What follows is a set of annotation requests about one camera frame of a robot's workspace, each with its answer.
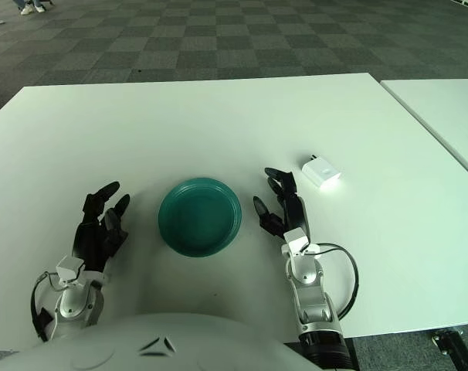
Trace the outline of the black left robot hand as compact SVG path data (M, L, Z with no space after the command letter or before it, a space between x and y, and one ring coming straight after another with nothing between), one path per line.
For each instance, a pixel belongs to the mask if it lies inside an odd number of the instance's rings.
M72 256L83 260L87 271L103 273L107 261L121 248L129 233L121 226L129 206L129 194L105 210L106 202L118 191L120 183L111 182L86 195L83 219L76 228Z

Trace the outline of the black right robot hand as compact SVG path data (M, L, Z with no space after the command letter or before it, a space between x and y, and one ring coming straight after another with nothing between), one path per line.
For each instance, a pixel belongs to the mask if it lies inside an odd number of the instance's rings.
M301 228L309 237L310 231L304 201L297 194L297 184L292 172L266 167L267 183L275 193L283 210L283 218L271 213L260 197L253 197L253 205L259 217L259 226L272 236L284 239L284 234Z

